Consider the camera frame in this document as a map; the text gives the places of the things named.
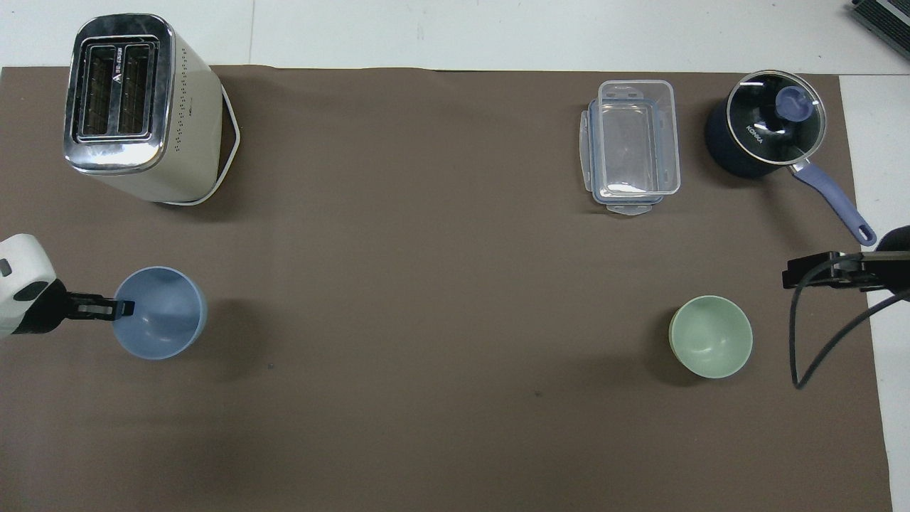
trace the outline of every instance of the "green bowl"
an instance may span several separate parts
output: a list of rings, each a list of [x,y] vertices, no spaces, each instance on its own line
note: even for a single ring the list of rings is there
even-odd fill
[[[670,320],[670,347],[694,374],[721,379],[749,360],[752,325],[743,310],[724,297],[695,297]]]

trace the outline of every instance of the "black cable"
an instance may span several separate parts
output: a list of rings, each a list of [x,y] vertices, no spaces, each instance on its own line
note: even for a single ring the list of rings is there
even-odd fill
[[[844,261],[860,261],[863,258],[862,254],[845,254],[844,256],[838,256],[829,261],[824,261],[815,265],[809,272],[803,276],[799,281],[799,284],[796,285],[794,290],[793,300],[790,302],[790,376],[793,379],[794,387],[796,389],[803,389],[806,383],[809,382],[809,379],[812,377],[812,374],[815,373],[815,370],[818,368],[818,365],[822,363],[822,360],[834,349],[834,346],[837,345],[844,337],[849,334],[857,325],[864,322],[870,316],[876,314],[877,312],[882,311],[884,308],[900,302],[904,299],[910,298],[910,288],[900,291],[892,297],[889,297],[875,306],[867,309],[866,311],[860,313],[848,322],[840,331],[835,334],[831,340],[824,345],[818,355],[812,360],[812,363],[809,364],[809,368],[806,369],[805,374],[803,374],[802,380],[799,378],[799,373],[796,370],[796,305],[799,303],[799,296],[803,293],[803,289],[809,284],[809,281],[815,278],[818,274],[822,273],[834,267],[836,264]]]

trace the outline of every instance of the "table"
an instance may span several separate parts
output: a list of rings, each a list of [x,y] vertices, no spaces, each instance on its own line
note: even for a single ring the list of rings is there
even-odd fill
[[[902,200],[910,187],[899,172],[910,157],[901,140],[910,128],[905,93],[910,65],[849,20],[842,6],[684,2],[637,5],[633,12],[618,2],[587,1],[302,3],[289,8],[260,0],[226,2],[212,11],[202,3],[159,4],[158,12],[213,64],[739,73],[780,67],[841,74],[859,209],[880,233],[910,223]],[[65,65],[81,23],[92,15],[140,8],[129,2],[6,2],[0,13],[0,64]],[[775,47],[786,51],[753,51],[769,33]],[[910,353],[901,333],[906,318],[906,304],[899,304],[872,321],[894,483],[910,478],[905,405]],[[895,510],[910,509],[903,486],[892,485],[892,493]]]

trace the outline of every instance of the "blue lid knob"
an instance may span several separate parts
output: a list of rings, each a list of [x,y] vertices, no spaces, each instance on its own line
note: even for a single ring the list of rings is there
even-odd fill
[[[784,87],[774,101],[777,117],[799,123],[815,112],[815,105],[809,94],[799,86]]]

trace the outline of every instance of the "plastic food container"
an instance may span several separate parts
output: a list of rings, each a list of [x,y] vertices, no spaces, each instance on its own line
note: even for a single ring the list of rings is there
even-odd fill
[[[680,188],[676,102],[664,80],[608,80],[581,113],[581,174],[607,210],[650,211]]]

